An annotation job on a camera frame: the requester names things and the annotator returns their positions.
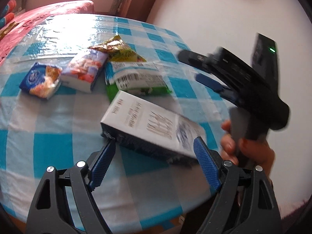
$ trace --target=device handle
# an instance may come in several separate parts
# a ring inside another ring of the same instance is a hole
[[[238,140],[246,138],[263,142],[266,139],[269,127],[243,108],[232,107],[229,113],[231,120],[230,134],[236,145],[235,154],[238,158],[238,166],[252,169],[255,163],[241,153],[238,147]]]

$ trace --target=metal screw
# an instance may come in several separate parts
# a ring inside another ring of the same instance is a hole
[[[257,166],[255,167],[255,169],[256,169],[258,172],[263,171],[263,168],[262,168],[260,165],[257,165]]]
[[[85,161],[79,161],[79,162],[77,163],[77,166],[78,166],[78,167],[84,167],[84,166],[85,166]]]
[[[49,166],[49,167],[46,169],[46,171],[47,171],[48,173],[51,173],[52,171],[54,171],[54,167],[53,167],[53,166]]]
[[[227,167],[232,166],[232,162],[231,162],[230,160],[224,161],[223,164],[224,164],[225,166],[227,166]]]

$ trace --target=blue and white tablecloth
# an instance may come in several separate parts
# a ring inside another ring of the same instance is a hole
[[[145,97],[204,127],[217,150],[228,118],[227,103],[194,80],[195,69],[177,61],[188,49],[174,32],[134,20],[87,14],[58,15],[34,27],[0,68],[0,202],[26,221],[37,185],[48,166],[72,167],[98,151],[105,139],[100,120],[109,106],[104,78],[92,94],[60,87],[50,100],[22,93],[19,83],[35,61],[66,66],[83,48],[119,34],[148,61],[161,61],[171,95]],[[82,227],[71,188],[75,225]],[[210,197],[199,166],[188,169],[117,146],[95,201],[114,233],[140,231],[190,211]]]

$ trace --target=green and white package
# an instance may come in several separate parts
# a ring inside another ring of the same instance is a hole
[[[154,62],[108,62],[105,80],[110,101],[119,90],[133,95],[171,93]]]

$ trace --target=human hand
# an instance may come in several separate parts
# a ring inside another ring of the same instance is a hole
[[[230,127],[230,120],[226,120],[221,124],[221,128],[227,132],[221,139],[221,157],[223,160],[230,160],[235,165],[238,165],[238,159],[235,156],[236,145],[230,135]],[[269,147],[267,141],[258,142],[241,138],[238,141],[238,147],[246,157],[254,161],[256,165],[260,165],[266,173],[266,176],[269,177],[274,163],[275,153]]]

